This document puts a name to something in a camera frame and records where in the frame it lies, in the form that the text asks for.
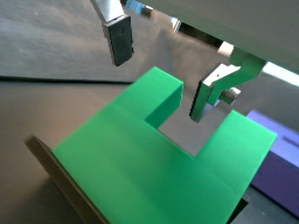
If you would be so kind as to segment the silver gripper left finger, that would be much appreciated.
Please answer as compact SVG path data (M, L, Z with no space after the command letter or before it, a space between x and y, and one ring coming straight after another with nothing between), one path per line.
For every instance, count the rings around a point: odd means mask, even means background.
M134 55L131 17L124 13L120 0L90 0L102 21L112 63L123 65Z

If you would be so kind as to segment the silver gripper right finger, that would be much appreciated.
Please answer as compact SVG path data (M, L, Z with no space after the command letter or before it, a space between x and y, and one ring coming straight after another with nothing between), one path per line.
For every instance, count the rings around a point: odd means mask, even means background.
M208 106L219 101L228 105L239 97L236 86L254 80L263 70L267 62L254 54L234 47L228 58L230 66L219 64L199 82L192 100L190 117L198 123L207 113Z

